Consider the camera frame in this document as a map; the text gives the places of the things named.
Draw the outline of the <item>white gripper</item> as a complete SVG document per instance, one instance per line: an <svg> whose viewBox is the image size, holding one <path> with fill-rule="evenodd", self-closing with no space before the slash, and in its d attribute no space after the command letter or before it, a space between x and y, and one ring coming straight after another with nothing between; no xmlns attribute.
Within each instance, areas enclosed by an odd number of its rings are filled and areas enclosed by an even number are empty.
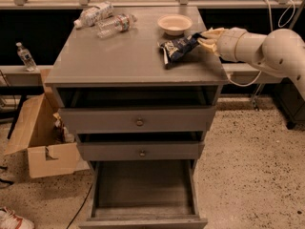
<svg viewBox="0 0 305 229"><path fill-rule="evenodd" d="M213 53L231 62L236 62L235 48L241 36L247 31L240 28L232 28L226 30L225 28L210 28L207 31L203 31L201 35L205 38L199 38L197 42L207 52Z"/></svg>

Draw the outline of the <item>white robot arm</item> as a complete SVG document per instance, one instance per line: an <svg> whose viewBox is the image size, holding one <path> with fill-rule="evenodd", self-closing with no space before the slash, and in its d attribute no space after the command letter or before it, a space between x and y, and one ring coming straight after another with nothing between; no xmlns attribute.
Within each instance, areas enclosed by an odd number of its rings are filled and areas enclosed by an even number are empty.
<svg viewBox="0 0 305 229"><path fill-rule="evenodd" d="M305 99L305 42L294 31L279 29L268 35L245 29L209 29L197 42L231 62L244 62L275 77L288 77Z"/></svg>

